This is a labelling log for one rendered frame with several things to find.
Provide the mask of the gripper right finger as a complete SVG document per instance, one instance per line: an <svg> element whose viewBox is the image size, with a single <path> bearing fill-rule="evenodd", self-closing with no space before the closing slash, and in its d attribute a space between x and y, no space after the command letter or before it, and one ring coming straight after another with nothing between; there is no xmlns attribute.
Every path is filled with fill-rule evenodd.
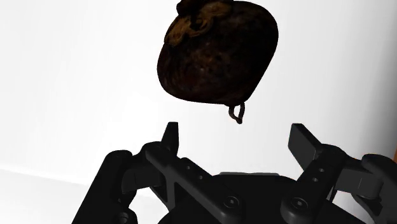
<svg viewBox="0 0 397 224"><path fill-rule="evenodd" d="M350 193L375 224L397 224L397 163L392 159L352 158L318 141L301 123L292 124L288 148L303 172L281 201L287 224L365 224L333 203L337 192Z"/></svg>

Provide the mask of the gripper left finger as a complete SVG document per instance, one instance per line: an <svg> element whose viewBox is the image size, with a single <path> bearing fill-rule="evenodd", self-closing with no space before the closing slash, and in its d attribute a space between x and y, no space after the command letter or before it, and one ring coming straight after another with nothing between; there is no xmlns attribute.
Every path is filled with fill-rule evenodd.
<svg viewBox="0 0 397 224"><path fill-rule="evenodd" d="M221 224L242 224L243 199L187 158L177 156L178 123L167 124L161 141L136 155L116 150L104 158L71 224L138 224L129 208L136 192L150 188L173 210L176 185Z"/></svg>

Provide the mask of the dark brown round fruit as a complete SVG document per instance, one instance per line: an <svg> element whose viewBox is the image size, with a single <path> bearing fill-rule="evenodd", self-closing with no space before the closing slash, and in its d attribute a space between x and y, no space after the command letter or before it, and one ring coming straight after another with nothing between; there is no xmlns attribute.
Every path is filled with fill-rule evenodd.
<svg viewBox="0 0 397 224"><path fill-rule="evenodd" d="M157 63L162 88L185 101L225 105L241 124L277 48L274 16L240 0L180 0L176 9Z"/></svg>

